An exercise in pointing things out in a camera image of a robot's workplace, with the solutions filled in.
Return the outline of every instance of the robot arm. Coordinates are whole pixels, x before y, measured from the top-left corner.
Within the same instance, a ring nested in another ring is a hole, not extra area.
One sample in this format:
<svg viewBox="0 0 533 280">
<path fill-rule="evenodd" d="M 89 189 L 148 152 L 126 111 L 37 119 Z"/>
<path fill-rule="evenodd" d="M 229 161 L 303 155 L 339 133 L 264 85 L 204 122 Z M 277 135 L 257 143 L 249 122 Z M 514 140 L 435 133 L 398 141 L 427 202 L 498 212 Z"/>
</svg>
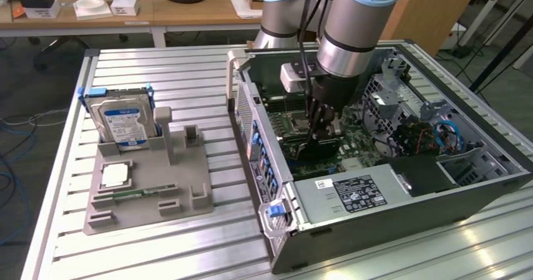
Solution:
<svg viewBox="0 0 533 280">
<path fill-rule="evenodd" d="M 335 121 L 366 70 L 396 0 L 332 0 L 320 38 L 308 97 L 308 142 L 338 134 Z M 253 48 L 295 47 L 304 0 L 264 0 L 261 30 Z"/>
</svg>

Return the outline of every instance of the aluminum workbench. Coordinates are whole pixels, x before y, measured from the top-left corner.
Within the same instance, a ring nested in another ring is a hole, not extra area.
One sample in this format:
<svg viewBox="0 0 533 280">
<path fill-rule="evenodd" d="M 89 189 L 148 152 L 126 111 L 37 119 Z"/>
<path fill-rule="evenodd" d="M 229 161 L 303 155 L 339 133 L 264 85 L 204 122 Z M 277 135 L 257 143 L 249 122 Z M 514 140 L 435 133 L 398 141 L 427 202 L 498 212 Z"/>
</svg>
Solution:
<svg viewBox="0 0 533 280">
<path fill-rule="evenodd" d="M 496 114 L 415 45 L 404 46 L 498 128 Z M 172 108 L 171 129 L 197 124 L 215 211 L 92 236 L 81 233 L 97 132 L 73 96 L 22 279 L 533 279 L 531 185 L 456 224 L 291 274 L 268 272 L 224 106 L 227 52 L 239 48 L 244 46 L 120 49 L 85 56 L 77 87 L 114 89 L 149 82 L 156 106 Z M 430 100 L 432 88 L 414 84 Z M 503 135 L 533 158 L 533 145 L 519 133 Z"/>
</svg>

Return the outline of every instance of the circuit board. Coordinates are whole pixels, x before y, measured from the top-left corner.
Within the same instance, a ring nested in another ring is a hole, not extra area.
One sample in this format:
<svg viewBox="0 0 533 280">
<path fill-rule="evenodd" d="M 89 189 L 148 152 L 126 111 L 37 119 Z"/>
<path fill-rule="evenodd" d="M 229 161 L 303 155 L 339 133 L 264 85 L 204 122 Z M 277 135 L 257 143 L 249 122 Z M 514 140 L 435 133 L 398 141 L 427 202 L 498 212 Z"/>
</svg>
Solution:
<svg viewBox="0 0 533 280">
<path fill-rule="evenodd" d="M 383 158 L 375 148 L 371 135 L 356 122 L 355 111 L 348 107 L 344 108 L 340 119 L 343 136 L 339 137 L 339 150 L 334 157 L 324 158 L 317 162 L 297 162 L 292 159 L 295 150 L 299 144 L 304 142 L 308 131 L 304 111 L 268 113 L 268 119 L 295 180 L 343 172 L 346 168 L 342 161 L 348 158 L 351 159 L 350 169 L 372 167 L 376 161 Z"/>
</svg>

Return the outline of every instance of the blue cable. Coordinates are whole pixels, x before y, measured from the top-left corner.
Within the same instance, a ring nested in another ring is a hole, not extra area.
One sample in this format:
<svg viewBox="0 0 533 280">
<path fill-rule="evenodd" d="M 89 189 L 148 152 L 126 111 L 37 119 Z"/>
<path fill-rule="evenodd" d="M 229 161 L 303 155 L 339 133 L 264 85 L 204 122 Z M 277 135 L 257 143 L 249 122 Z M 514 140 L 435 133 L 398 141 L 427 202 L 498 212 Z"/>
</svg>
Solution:
<svg viewBox="0 0 533 280">
<path fill-rule="evenodd" d="M 460 151 L 463 149 L 463 137 L 460 136 L 456 124 L 452 123 L 451 121 L 447 120 L 438 121 L 432 126 L 432 135 L 436 137 L 435 139 L 436 144 L 439 144 L 440 147 L 446 147 L 444 143 L 439 138 L 439 128 L 438 128 L 439 125 L 447 125 L 448 127 L 451 127 L 452 131 L 455 132 L 456 140 L 459 140 L 459 151 Z"/>
<path fill-rule="evenodd" d="M 4 127 L 4 126 L 0 126 L 0 128 L 4 129 L 9 133 L 14 133 L 17 135 L 26 135 L 26 136 L 29 136 L 29 139 L 30 139 L 30 142 L 29 142 L 28 146 L 25 147 L 24 151 L 20 154 L 17 154 L 14 157 L 12 157 L 9 160 L 5 161 L 6 163 L 12 163 L 18 158 L 21 158 L 24 156 L 24 154 L 26 154 L 30 151 L 30 149 L 33 148 L 33 146 L 34 146 L 34 135 L 30 132 L 20 132 L 20 131 L 12 130 L 12 129 Z"/>
<path fill-rule="evenodd" d="M 22 184 L 21 184 L 21 182 L 18 181 L 18 179 L 17 179 L 13 175 L 10 175 L 9 173 L 0 172 L 0 175 L 4 175 L 4 176 L 6 176 L 6 177 L 9 177 L 9 178 L 12 179 L 12 181 L 16 182 L 16 185 L 17 185 L 18 188 L 20 188 L 21 199 L 22 199 L 24 207 L 25 207 L 25 220 L 24 220 L 24 224 L 22 224 L 22 226 L 18 228 L 18 230 L 16 230 L 12 234 L 8 235 L 8 237 L 5 237 L 5 238 L 0 241 L 0 246 L 1 246 L 1 245 L 5 244 L 12 238 L 14 238 L 14 237 L 24 231 L 24 229 L 25 229 L 25 228 L 28 227 L 28 225 L 29 225 L 29 203 L 28 203 L 28 197 L 25 196 L 25 190 L 24 190 Z"/>
</svg>

